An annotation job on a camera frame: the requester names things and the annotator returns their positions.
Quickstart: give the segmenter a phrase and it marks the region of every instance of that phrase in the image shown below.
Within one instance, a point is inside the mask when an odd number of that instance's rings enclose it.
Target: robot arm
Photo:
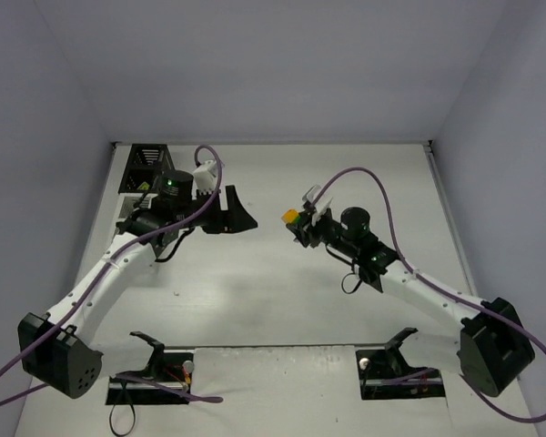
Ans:
[[[380,293],[401,299],[441,325],[444,335],[412,330],[400,344],[400,352],[412,365],[462,374],[482,393],[498,396],[533,361],[533,349],[524,336],[417,280],[417,272],[406,268],[397,251],[370,231],[370,215],[365,209],[348,208],[338,222],[332,218],[331,199],[322,197],[314,205],[312,199],[318,189],[314,187],[306,194],[302,211],[291,209],[283,216],[287,229],[304,248],[324,244],[333,258],[351,268],[359,284],[366,283]],[[521,326],[516,310],[503,299],[486,302],[472,296],[460,297]]]
[[[136,208],[123,222],[117,223],[118,234],[97,264],[62,300],[45,315],[27,314],[18,325],[21,351],[52,329],[67,314],[78,310],[34,351],[26,355],[26,372],[46,382],[70,398],[85,394],[98,378],[122,371],[145,371],[153,377],[162,366],[164,345],[142,332],[126,333],[124,339],[111,344],[96,343],[99,325],[133,279],[148,271],[161,253],[178,237],[179,229],[157,233],[151,239],[134,244],[118,259],[112,258],[120,248],[158,229],[197,214],[216,189],[215,161],[207,161],[193,174],[166,170],[160,177],[150,208]],[[192,197],[193,182],[197,185]],[[218,196],[200,215],[187,224],[208,234],[238,233],[257,227],[257,222],[243,209],[234,186],[225,188],[227,210],[220,207]],[[81,300],[99,276],[97,287]]]

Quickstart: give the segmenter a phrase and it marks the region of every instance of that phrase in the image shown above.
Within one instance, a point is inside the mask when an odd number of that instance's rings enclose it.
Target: white table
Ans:
[[[179,168],[192,169],[193,150],[171,148]],[[259,228],[234,236],[193,234],[173,262],[124,293],[97,338],[116,340],[141,330],[169,346],[202,348],[195,356],[193,392],[222,394],[225,402],[137,407],[134,437],[536,436],[532,426],[490,411],[456,375],[443,374],[446,400],[361,401],[352,345],[383,343],[407,326],[430,332],[440,327],[368,287],[344,295],[339,283],[347,269],[323,249],[293,243],[280,221],[287,209],[300,207],[312,185],[325,184],[345,167],[369,167],[389,193],[407,257],[451,287],[470,292],[421,145],[222,146],[217,151],[225,162],[225,183],[237,186]],[[128,153],[129,147],[117,148],[80,275],[113,234]],[[383,200],[368,176],[345,176],[331,193],[335,215],[349,206],[366,208],[372,230],[391,243]],[[265,380],[263,374],[270,376]],[[16,436],[111,435],[105,393],[106,381],[76,401],[40,391],[26,401]],[[496,402],[528,414],[515,383]],[[120,414],[118,420],[130,417]]]

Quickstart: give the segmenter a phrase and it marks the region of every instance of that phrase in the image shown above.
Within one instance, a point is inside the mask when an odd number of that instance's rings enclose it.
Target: black mesh container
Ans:
[[[119,193],[143,193],[164,170],[174,168],[166,144],[132,144]]]

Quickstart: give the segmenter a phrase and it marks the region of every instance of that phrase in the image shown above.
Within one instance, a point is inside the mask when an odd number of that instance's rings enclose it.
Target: yellow object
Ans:
[[[295,209],[290,209],[288,212],[283,214],[281,219],[288,225],[289,223],[295,222],[299,217],[299,213]]]

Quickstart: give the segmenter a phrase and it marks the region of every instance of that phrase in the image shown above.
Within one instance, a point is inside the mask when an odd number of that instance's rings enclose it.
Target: gray wall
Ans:
[[[117,140],[431,139],[506,0],[36,0]]]
[[[110,150],[33,2],[0,0],[0,366],[16,353],[20,319],[72,285]],[[0,400],[29,381],[17,366]],[[0,437],[22,405],[0,409]]]
[[[480,294],[546,342],[546,1],[509,2],[434,150]],[[522,383],[546,412],[544,357]]]

